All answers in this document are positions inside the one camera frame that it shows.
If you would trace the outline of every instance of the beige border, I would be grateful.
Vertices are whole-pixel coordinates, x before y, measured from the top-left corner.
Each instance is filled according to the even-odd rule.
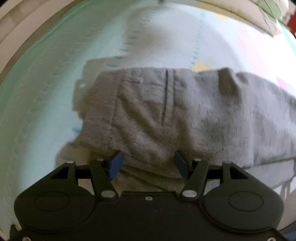
[[[19,4],[25,6],[24,3],[26,2],[28,4],[26,7],[29,9],[26,12],[30,12],[32,11],[32,8],[30,8],[32,3],[36,1],[40,3],[46,0],[9,0],[8,3],[10,1],[19,3],[0,19],[0,28],[1,23],[3,24],[4,21],[6,21],[6,23],[9,21],[9,18],[7,18],[8,14],[11,16],[12,13],[17,13],[16,9],[18,9]],[[19,24],[12,29],[4,40],[0,42],[0,84],[19,57],[69,9],[82,1],[83,0],[48,0],[22,19]],[[16,16],[21,19],[23,15],[20,14],[20,12],[18,13],[19,14],[16,14]]]

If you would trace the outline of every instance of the teal stripe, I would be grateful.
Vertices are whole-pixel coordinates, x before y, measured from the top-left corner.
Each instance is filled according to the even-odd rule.
[[[285,36],[286,40],[288,41],[288,43],[289,43],[291,49],[293,50],[294,54],[296,55],[296,47],[295,47],[294,43],[293,43],[292,40],[290,39],[289,34],[286,32],[286,28],[283,27],[283,26],[282,26],[282,28],[283,28],[283,33],[284,33],[284,36]]]

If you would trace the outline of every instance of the screw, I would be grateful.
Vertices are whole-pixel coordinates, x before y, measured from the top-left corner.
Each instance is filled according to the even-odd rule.
[[[188,197],[188,198],[194,198],[197,196],[197,192],[193,191],[193,190],[185,190],[182,192],[182,195],[184,197]]]
[[[112,190],[105,190],[101,192],[101,195],[104,198],[113,198],[115,197],[116,193]]]
[[[32,241],[29,237],[23,237],[22,241]]]

